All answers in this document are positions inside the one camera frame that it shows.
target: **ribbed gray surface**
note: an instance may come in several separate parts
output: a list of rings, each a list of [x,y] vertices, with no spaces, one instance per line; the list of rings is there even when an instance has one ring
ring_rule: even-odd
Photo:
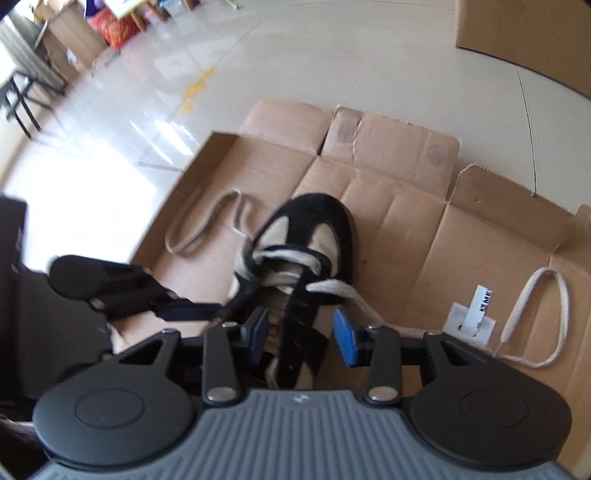
[[[555,463],[517,473],[476,472],[431,453],[395,410],[360,404],[349,391],[252,391],[208,410],[173,452],[120,473],[58,465],[35,480],[565,480]]]

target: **black and white sneaker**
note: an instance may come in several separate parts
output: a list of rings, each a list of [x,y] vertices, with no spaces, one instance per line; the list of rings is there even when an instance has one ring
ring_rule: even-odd
[[[350,284],[355,265],[355,223],[347,208],[323,193],[289,200],[237,258],[222,317],[245,318],[255,306],[271,310],[265,350],[266,383],[310,388],[332,334],[338,292],[314,286]]]

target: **brown cardboard box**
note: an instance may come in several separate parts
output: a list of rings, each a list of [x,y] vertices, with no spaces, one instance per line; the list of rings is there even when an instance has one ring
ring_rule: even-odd
[[[456,0],[456,47],[535,70],[591,98],[586,0]]]
[[[241,135],[214,133],[174,188],[148,230],[134,263],[152,268],[163,285],[199,301],[224,301],[239,238],[225,208],[199,250],[187,258],[164,249],[171,218],[195,188],[202,197],[184,232],[196,229],[217,195],[231,188],[249,197],[251,233],[291,196],[326,192],[353,214],[359,237],[361,295],[396,325],[441,329],[454,302],[468,306],[481,284],[493,290],[487,315],[499,333],[528,277],[551,265],[570,289],[570,333],[558,361],[527,374],[569,402],[574,426],[560,461],[575,468],[591,434],[590,210],[577,216],[478,166],[464,170],[445,199],[457,159],[457,140],[426,128],[345,108],[330,112],[301,103],[265,100]],[[559,300],[550,281],[538,286],[508,353],[542,360],[557,340]],[[150,314],[124,320],[134,343],[160,330]],[[202,325],[182,325],[184,335]],[[364,372],[346,369],[334,345],[319,387],[357,387]],[[417,388],[409,376],[404,393]]]

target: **screw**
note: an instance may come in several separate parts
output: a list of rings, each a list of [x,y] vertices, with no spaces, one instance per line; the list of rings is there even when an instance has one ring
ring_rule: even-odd
[[[210,388],[206,396],[210,401],[225,403],[234,400],[238,394],[231,387],[213,387]]]
[[[106,305],[102,300],[99,299],[90,299],[90,306],[95,310],[104,310]]]
[[[374,401],[391,401],[398,396],[398,390],[392,387],[373,387],[368,392],[369,398]]]

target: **red bag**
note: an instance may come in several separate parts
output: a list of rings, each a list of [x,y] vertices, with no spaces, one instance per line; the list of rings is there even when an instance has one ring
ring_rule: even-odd
[[[119,50],[130,38],[139,33],[139,28],[131,17],[117,20],[108,8],[104,8],[88,21],[115,50]]]

